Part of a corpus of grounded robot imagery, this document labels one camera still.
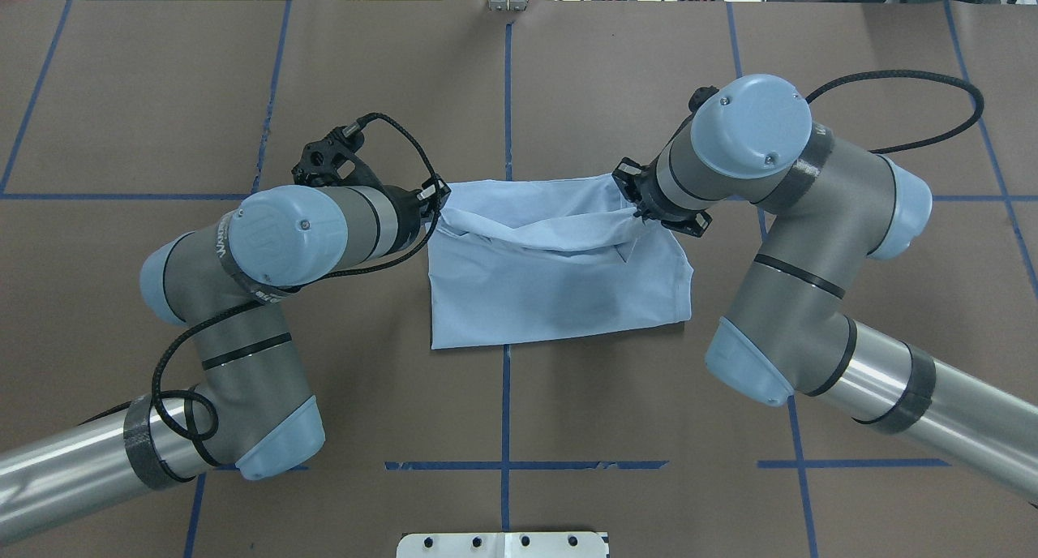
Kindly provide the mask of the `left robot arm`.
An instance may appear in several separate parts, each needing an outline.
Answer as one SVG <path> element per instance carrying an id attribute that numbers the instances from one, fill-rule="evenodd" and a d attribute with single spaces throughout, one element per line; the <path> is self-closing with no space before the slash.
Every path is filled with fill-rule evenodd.
<path id="1" fill-rule="evenodd" d="M 2 542 L 219 466 L 262 480 L 315 456 L 325 429 L 282 300 L 382 256 L 405 261 L 449 192 L 439 176 L 416 190 L 374 178 L 275 187 L 153 252 L 142 296 L 184 333 L 144 395 L 2 455 Z"/>

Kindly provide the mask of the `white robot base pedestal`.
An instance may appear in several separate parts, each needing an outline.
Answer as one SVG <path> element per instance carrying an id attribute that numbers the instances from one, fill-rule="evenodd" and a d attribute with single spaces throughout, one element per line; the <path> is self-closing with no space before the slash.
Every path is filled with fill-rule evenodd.
<path id="1" fill-rule="evenodd" d="M 607 533 L 526 531 L 412 533 L 401 537 L 397 557 L 609 557 Z"/>

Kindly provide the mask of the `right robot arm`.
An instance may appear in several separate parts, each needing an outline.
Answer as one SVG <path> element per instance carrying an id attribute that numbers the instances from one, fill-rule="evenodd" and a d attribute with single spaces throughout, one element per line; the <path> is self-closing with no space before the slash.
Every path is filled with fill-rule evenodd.
<path id="1" fill-rule="evenodd" d="M 923 232 L 922 178 L 815 122 L 786 79 L 699 88 L 648 164 L 613 170 L 635 217 L 701 236 L 738 196 L 774 217 L 706 354 L 711 372 L 768 406 L 801 393 L 875 433 L 912 440 L 1036 502 L 1036 407 L 842 313 L 868 259 Z"/>

